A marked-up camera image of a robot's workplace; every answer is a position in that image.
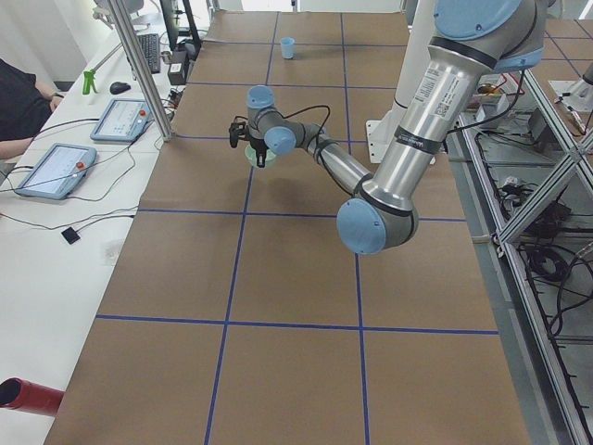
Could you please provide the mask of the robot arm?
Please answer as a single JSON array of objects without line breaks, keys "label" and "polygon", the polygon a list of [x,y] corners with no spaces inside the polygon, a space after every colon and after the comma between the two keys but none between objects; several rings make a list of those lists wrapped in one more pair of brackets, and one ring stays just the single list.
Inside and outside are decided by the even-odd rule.
[{"label": "robot arm", "polygon": [[376,172],[344,152],[322,125],[285,117],[263,85],[249,89],[246,119],[231,124],[230,143],[246,140],[259,168],[269,153],[304,149],[350,195],[337,212],[342,242],[358,254],[400,246],[418,227],[414,190],[480,79],[540,61],[548,7],[546,1],[419,2],[411,34],[425,40],[429,60]]}]

